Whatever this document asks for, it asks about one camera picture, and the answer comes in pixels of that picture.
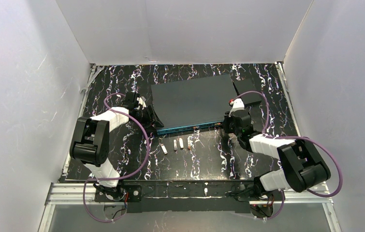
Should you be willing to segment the small silver plug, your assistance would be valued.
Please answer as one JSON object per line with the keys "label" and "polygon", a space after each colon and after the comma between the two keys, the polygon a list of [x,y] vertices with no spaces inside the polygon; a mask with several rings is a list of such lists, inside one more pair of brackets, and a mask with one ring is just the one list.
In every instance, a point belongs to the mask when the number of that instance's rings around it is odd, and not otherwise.
{"label": "small silver plug", "polygon": [[174,145],[174,151],[177,151],[178,147],[177,147],[177,141],[175,139],[173,140],[173,145]]}
{"label": "small silver plug", "polygon": [[187,149],[190,150],[191,149],[191,137],[187,138]]}
{"label": "small silver plug", "polygon": [[162,149],[164,155],[167,155],[168,154],[168,151],[167,151],[167,149],[166,149],[166,147],[165,147],[164,144],[161,144],[161,149]]}

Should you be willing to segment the large teal network switch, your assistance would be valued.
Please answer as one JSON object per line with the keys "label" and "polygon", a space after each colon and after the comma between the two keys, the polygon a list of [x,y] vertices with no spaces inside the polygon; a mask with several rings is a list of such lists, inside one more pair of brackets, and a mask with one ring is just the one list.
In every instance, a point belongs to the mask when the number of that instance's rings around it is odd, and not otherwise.
{"label": "large teal network switch", "polygon": [[230,75],[151,85],[152,104],[163,127],[157,134],[207,128],[221,123],[237,96]]}

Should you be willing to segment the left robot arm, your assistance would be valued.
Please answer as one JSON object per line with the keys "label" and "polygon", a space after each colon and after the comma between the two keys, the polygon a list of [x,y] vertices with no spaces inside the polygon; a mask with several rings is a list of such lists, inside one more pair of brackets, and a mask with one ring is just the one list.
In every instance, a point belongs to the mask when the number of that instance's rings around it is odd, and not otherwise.
{"label": "left robot arm", "polygon": [[107,188],[115,188],[123,179],[108,159],[110,132],[130,120],[140,127],[145,137],[148,136],[147,129],[164,126],[153,105],[147,105],[140,94],[118,95],[123,97],[119,106],[108,107],[106,112],[97,116],[77,119],[69,151],[72,159],[80,161],[99,185]]}

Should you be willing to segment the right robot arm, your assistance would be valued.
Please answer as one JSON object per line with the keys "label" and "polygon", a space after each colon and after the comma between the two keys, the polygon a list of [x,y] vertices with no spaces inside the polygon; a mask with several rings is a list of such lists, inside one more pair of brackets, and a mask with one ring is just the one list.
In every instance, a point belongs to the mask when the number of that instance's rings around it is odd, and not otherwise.
{"label": "right robot arm", "polygon": [[233,133],[241,148],[278,159],[281,169],[254,178],[255,193],[293,189],[305,191],[331,177],[331,172],[312,142],[304,139],[269,138],[256,131],[250,113],[238,110],[224,114],[225,133]]}

